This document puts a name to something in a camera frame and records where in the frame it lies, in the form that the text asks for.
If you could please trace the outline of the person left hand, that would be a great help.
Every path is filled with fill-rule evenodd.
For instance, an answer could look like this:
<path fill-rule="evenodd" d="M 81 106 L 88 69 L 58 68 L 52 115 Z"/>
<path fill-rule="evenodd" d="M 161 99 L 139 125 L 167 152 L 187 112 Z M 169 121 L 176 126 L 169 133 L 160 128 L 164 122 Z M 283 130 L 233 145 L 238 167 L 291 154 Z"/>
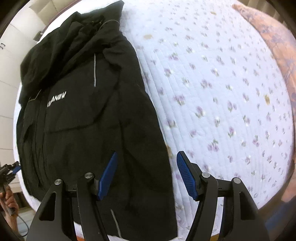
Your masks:
<path fill-rule="evenodd" d="M 10 186 L 4 187 L 1 191 L 1 206 L 8 217 L 17 217 L 19 206 L 14 198 L 14 194 Z"/>

